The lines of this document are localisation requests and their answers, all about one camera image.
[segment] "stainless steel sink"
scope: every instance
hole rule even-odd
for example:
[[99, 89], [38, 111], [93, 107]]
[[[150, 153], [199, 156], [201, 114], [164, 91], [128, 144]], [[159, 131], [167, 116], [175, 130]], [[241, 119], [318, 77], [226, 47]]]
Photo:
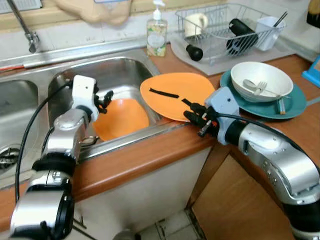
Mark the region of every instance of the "stainless steel sink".
[[[174, 123], [160, 121], [161, 116], [148, 107], [140, 94], [141, 83], [158, 74], [157, 68], [145, 53], [136, 49], [31, 69], [0, 78], [0, 154], [1, 149], [10, 145], [19, 147], [25, 127], [37, 105], [75, 75], [95, 78], [100, 97], [113, 90], [113, 99], [136, 99], [149, 117], [149, 126], [144, 129], [110, 141], [98, 141], [95, 145], [84, 148], [80, 161], [175, 128]], [[22, 181], [30, 177], [30, 169], [33, 162], [40, 157], [43, 140], [50, 125], [57, 116], [67, 111], [71, 104], [71, 90], [64, 89], [39, 113], [30, 131], [22, 159]], [[89, 128], [88, 135], [95, 135], [92, 128]], [[14, 167], [2, 174], [0, 172], [0, 189], [13, 184], [14, 172]]]

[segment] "kitchen counter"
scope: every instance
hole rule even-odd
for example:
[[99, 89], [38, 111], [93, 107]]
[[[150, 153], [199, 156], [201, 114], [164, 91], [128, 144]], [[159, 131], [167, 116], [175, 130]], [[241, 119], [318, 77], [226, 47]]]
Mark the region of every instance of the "kitchen counter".
[[[161, 73], [193, 72], [204, 75], [175, 57], [170, 46], [167, 48], [166, 57], [151, 57], [151, 60]], [[320, 97], [320, 89], [301, 77], [302, 71], [311, 65], [306, 60], [297, 55], [290, 55], [267, 63], [286, 72], [302, 89], [308, 101]], [[221, 75], [209, 77], [215, 89], [219, 87]], [[241, 114], [255, 118], [243, 111]], [[320, 166], [319, 102], [308, 106], [305, 112], [296, 118], [270, 121], [267, 124], [291, 137]], [[216, 143], [216, 140], [209, 136], [198, 137], [197, 130], [191, 125], [181, 125], [170, 132], [150, 137], [80, 164], [73, 177], [73, 194], [76, 201], [115, 188]], [[21, 192], [26, 185], [22, 184]], [[9, 228], [14, 205], [13, 187], [0, 191], [0, 232]]]

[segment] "faucet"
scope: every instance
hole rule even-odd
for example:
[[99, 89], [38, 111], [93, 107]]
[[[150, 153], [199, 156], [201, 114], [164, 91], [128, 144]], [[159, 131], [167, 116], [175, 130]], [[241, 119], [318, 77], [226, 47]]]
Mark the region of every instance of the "faucet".
[[29, 52], [34, 54], [37, 51], [38, 48], [38, 43], [40, 41], [37, 33], [34, 31], [30, 31], [29, 28], [27, 27], [24, 19], [22, 18], [22, 16], [20, 15], [20, 12], [14, 2], [14, 0], [7, 0], [10, 8], [12, 9], [12, 12], [14, 13], [15, 17], [18, 19], [21, 27], [24, 30], [24, 35], [26, 37], [26, 39], [29, 42]]

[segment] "brown countertop edge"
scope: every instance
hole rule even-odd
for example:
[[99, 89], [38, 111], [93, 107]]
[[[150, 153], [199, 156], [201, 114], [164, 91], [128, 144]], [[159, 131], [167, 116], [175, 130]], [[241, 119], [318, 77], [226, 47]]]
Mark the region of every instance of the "brown countertop edge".
[[[209, 136], [198, 137], [197, 131], [194, 126], [183, 126], [83, 162], [76, 167], [73, 176], [75, 200], [103, 193], [211, 147], [216, 142]], [[26, 185], [21, 185], [21, 192]], [[13, 187], [1, 191], [0, 232], [10, 226], [14, 198]]]

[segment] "dish soap bottle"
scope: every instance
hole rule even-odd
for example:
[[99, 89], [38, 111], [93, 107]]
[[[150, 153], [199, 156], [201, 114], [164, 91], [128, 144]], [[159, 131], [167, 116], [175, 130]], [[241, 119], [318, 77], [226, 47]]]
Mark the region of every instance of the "dish soap bottle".
[[153, 0], [156, 10], [153, 12], [153, 18], [146, 24], [147, 31], [147, 54], [148, 56], [164, 57], [166, 54], [167, 28], [168, 22], [161, 19], [159, 6], [165, 6], [162, 0]]

